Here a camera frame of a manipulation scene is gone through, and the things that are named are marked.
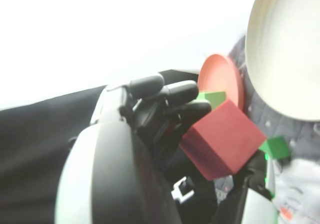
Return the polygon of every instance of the green cube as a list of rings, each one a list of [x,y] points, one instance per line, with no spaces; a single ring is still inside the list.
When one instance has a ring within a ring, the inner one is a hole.
[[[290,149],[283,137],[267,139],[259,149],[273,159],[281,159],[290,156]]]
[[[208,100],[211,104],[211,109],[214,110],[226,100],[226,92],[200,92],[197,100]]]

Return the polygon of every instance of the red block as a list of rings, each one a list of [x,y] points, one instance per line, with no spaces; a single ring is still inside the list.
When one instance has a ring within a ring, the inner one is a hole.
[[[257,151],[265,135],[227,100],[185,133],[181,148],[207,180],[232,175]]]

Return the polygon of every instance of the white wall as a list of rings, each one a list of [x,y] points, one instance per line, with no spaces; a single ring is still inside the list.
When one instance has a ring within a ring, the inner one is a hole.
[[[170,68],[245,33],[254,0],[0,0],[0,109]]]

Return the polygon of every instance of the robotic hand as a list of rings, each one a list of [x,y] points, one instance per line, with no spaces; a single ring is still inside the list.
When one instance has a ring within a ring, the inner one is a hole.
[[[191,223],[181,210],[197,193],[214,193],[183,154],[176,158],[181,136],[211,111],[208,102],[193,101],[198,92],[193,81],[164,86],[159,74],[104,89],[63,168],[55,224]],[[210,210],[212,223],[275,223],[273,176],[271,161],[258,151],[233,177],[217,211]]]

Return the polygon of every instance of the orange plate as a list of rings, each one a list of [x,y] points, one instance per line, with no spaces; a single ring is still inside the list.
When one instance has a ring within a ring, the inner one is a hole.
[[[237,67],[228,57],[219,54],[208,57],[199,73],[198,87],[200,92],[224,91],[239,109],[244,108],[243,82]]]

